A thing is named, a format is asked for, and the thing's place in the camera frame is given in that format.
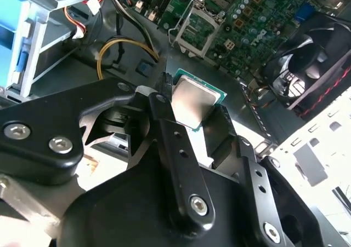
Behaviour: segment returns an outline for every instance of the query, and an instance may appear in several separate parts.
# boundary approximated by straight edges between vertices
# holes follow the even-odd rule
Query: black wire
[[[126,39],[126,40],[130,40],[130,41],[135,41],[135,40],[133,40],[133,39],[131,39],[131,38],[129,38],[129,37],[125,37],[125,36],[112,36],[112,37],[110,37],[107,41],[106,41],[106,43],[104,44],[104,46],[108,43],[108,42],[111,42],[112,40],[114,40],[114,39]],[[152,55],[152,54],[150,54],[148,51],[146,51],[144,48],[143,48],[143,50],[154,60],[154,62],[158,62],[158,60]]]
[[[117,36],[122,36],[122,34],[121,34],[122,26],[123,26],[123,18],[121,18],[120,14],[116,14],[116,33],[117,33]],[[124,53],[125,53],[125,50],[123,47],[123,43],[119,42],[118,43],[118,58],[116,61],[114,61],[115,64],[119,64],[121,62]]]
[[[114,4],[116,10],[127,20],[129,21],[132,25],[134,25],[138,30],[139,32],[143,35],[144,39],[145,39],[145,42],[146,42],[146,45],[150,48],[150,49],[153,49],[152,48],[152,43],[151,41],[149,40],[148,38],[148,35],[145,33],[145,31],[140,27],[140,25],[135,22],[133,19],[131,19],[130,17],[128,17],[127,15],[124,14],[124,12],[118,7],[117,3],[112,0],[112,3]]]
[[[93,39],[93,40],[89,40],[90,42],[89,43],[87,43],[86,45],[84,45],[84,46],[87,46],[87,47],[89,47],[89,46],[91,46],[93,43],[95,43],[95,41],[99,38],[99,35],[101,34],[101,31],[102,31],[102,29],[103,29],[103,24],[104,24],[104,21],[103,21],[103,13],[102,13],[102,11],[101,11],[101,8],[99,9],[99,11],[98,11],[98,17],[99,17],[99,29],[98,29],[98,31],[95,33],[96,35],[95,35],[95,38]]]

